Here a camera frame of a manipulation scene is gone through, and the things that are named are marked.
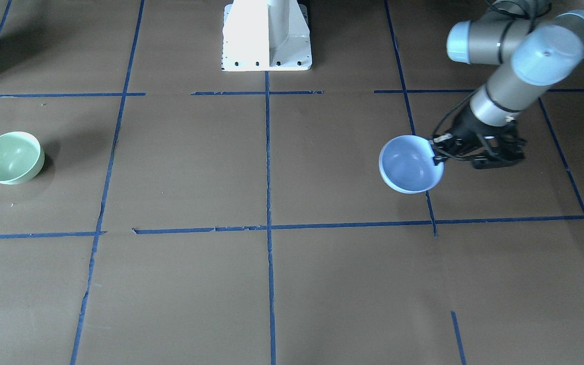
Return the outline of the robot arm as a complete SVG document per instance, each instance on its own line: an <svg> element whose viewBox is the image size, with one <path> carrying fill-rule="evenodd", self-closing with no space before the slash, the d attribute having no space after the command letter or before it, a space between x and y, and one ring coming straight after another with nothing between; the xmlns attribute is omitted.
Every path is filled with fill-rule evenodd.
<svg viewBox="0 0 584 365"><path fill-rule="evenodd" d="M452 111L450 128L432 132L432 162L469 161L475 169L505 168L525 159L517 118L584 60L584 10L540 19L549 1L495 1L475 21L450 30L448 57L496 71Z"/></svg>

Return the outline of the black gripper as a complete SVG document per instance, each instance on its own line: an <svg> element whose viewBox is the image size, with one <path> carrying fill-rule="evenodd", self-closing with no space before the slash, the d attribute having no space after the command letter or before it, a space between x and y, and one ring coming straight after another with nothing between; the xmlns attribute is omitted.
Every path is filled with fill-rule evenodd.
<svg viewBox="0 0 584 365"><path fill-rule="evenodd" d="M526 140L519 136L517 123L491 126L478 120L469 104L455 116L440 145L431 139L434 166L448 159L472 162L473 169L509 168L525 160Z"/></svg>

